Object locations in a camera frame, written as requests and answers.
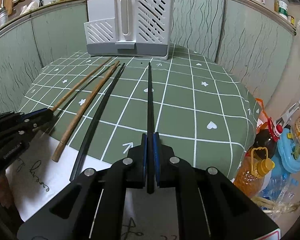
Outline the brown wooden chopstick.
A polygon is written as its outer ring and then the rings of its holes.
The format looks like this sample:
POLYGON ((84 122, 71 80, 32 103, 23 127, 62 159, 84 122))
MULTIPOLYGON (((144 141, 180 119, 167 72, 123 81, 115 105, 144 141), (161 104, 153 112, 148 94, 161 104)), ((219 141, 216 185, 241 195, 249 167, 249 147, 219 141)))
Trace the brown wooden chopstick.
POLYGON ((119 63, 120 63, 119 61, 116 61, 113 65, 111 65, 111 67, 107 71, 106 75, 101 79, 101 81, 98 82, 98 84, 95 86, 93 91, 86 98, 85 103, 83 103, 83 105, 80 107, 79 111, 76 113, 75 117, 70 122, 70 124, 67 127, 65 133, 63 134, 58 146, 56 147, 56 150, 55 150, 54 154, 51 157, 52 161, 54 161, 56 163, 59 162, 59 159, 60 159, 60 157, 63 153, 63 150, 65 149, 65 146, 66 146, 67 142, 69 141, 72 133, 74 132, 76 126, 78 125, 81 117, 83 116, 83 114, 85 113, 85 111, 87 110, 87 108, 89 107, 91 102, 94 100, 95 96, 100 91, 102 86, 108 81, 108 79, 115 72, 115 70, 117 69, 119 63))
POLYGON ((87 74, 83 79, 81 79, 77 84, 74 85, 74 87, 72 87, 52 108, 51 111, 55 111, 76 89, 78 89, 79 87, 81 87, 81 85, 83 85, 83 83, 85 83, 85 81, 87 81, 87 79, 89 79, 89 77, 91 77, 92 75, 94 75, 100 68, 104 67, 105 64, 107 64, 110 60, 112 59, 112 57, 108 58, 104 63, 102 63, 101 65, 99 65, 98 67, 96 67, 94 70, 92 70, 89 74, 87 74))

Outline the green label plastic bottle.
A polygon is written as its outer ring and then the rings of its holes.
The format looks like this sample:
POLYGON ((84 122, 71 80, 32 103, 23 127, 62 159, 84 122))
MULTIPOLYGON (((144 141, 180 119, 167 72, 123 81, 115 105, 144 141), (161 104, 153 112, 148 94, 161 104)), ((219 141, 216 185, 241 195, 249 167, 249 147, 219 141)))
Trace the green label plastic bottle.
POLYGON ((278 0, 279 2, 279 9, 278 13, 282 16, 285 20, 288 20, 288 0, 278 0))

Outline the green checkered tablecloth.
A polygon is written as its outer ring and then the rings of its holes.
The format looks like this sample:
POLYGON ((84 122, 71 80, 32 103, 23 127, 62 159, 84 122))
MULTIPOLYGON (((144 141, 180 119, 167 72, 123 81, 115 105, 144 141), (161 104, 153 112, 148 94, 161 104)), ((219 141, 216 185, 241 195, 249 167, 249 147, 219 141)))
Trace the green checkered tablecloth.
POLYGON ((97 82, 13 165, 17 239, 258 239, 264 213, 234 184, 260 106, 223 67, 99 57, 97 82))

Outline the dark soy sauce bottle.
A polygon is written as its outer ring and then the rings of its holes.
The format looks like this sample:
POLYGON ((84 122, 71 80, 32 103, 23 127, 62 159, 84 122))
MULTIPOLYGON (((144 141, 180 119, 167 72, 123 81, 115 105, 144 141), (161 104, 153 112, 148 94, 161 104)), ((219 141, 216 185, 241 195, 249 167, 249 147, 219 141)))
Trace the dark soy sauce bottle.
POLYGON ((253 148, 262 149, 255 150, 254 155, 257 159, 272 158, 277 148, 277 142, 280 139, 280 135, 283 132, 283 127, 280 124, 274 124, 271 118, 267 119, 264 123, 266 127, 260 129, 255 137, 253 148))

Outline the orange plastic bag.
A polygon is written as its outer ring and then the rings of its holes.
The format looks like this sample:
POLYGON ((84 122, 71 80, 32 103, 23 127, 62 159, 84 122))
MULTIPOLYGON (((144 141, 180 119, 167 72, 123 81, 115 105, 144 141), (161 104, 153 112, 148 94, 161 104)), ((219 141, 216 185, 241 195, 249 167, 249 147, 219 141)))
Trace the orange plastic bag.
POLYGON ((268 120, 268 116, 264 110, 263 100, 260 98, 256 98, 256 102, 260 106, 260 110, 258 111, 258 120, 257 120, 257 128, 259 128, 262 124, 266 123, 268 120))

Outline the yellow cooking oil jug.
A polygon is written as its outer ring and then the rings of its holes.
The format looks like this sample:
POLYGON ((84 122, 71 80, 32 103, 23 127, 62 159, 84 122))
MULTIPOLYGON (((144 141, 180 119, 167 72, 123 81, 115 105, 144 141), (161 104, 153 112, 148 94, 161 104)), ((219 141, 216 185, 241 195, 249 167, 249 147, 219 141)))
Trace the yellow cooking oil jug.
POLYGON ((269 158, 266 147, 252 148, 250 156, 245 157, 237 172, 234 185, 240 189, 247 197, 252 198, 261 191, 265 176, 272 171, 275 163, 269 158), (264 150, 265 159, 254 158, 254 153, 264 150))

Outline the light blue plastic toy box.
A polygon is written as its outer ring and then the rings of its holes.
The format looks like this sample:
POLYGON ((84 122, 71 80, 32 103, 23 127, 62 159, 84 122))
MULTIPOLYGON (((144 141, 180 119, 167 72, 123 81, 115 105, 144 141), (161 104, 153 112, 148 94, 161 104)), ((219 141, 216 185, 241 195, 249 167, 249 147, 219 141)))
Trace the light blue plastic toy box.
POLYGON ((290 129, 283 129, 277 142, 277 151, 287 172, 298 173, 300 171, 300 145, 293 140, 290 129))

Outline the white pipe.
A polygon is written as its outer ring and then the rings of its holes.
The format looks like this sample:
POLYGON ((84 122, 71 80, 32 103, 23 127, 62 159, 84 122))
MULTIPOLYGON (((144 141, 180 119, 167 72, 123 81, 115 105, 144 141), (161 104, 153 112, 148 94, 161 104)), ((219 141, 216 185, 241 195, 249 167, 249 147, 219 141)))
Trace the white pipe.
POLYGON ((300 108, 300 99, 285 111, 276 121, 275 124, 280 124, 285 127, 291 120, 293 114, 300 108))

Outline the black chopstick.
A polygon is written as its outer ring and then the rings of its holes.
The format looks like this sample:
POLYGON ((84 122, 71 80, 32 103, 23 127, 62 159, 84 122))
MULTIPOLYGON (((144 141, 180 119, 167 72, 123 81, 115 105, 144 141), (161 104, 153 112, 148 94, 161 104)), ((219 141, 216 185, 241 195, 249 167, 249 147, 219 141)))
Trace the black chopstick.
POLYGON ((79 152, 77 154, 75 163, 73 165, 72 172, 71 172, 71 175, 69 178, 70 182, 72 182, 75 178, 77 178, 82 170, 82 167, 83 167, 83 164, 85 161, 85 157, 87 156, 87 153, 88 153, 90 144, 92 142, 92 139, 94 137, 94 134, 96 132, 98 123, 100 122, 101 116, 107 105, 110 95, 111 95, 113 89, 115 88, 117 82, 119 81, 119 79, 124 71, 125 66, 126 66, 126 64, 123 63, 122 66, 120 67, 119 71, 115 75, 114 80, 112 81, 109 88, 107 89, 102 101, 100 102, 100 104, 93 116, 93 119, 87 129, 87 132, 86 132, 84 139, 82 141, 82 144, 80 146, 79 152))
POLYGON ((154 193, 154 154, 153 154, 153 133, 154 133, 154 114, 153 114, 153 92, 152 92, 152 67, 148 63, 148 92, 147 92, 147 193, 154 193))

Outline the white grey utensil holder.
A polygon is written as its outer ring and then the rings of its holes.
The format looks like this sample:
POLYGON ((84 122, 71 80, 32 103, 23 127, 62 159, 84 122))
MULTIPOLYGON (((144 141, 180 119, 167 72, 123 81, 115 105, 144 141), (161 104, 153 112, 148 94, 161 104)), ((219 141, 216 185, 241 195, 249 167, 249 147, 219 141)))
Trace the white grey utensil holder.
POLYGON ((174 0, 88 0, 87 6, 91 56, 168 58, 174 0))

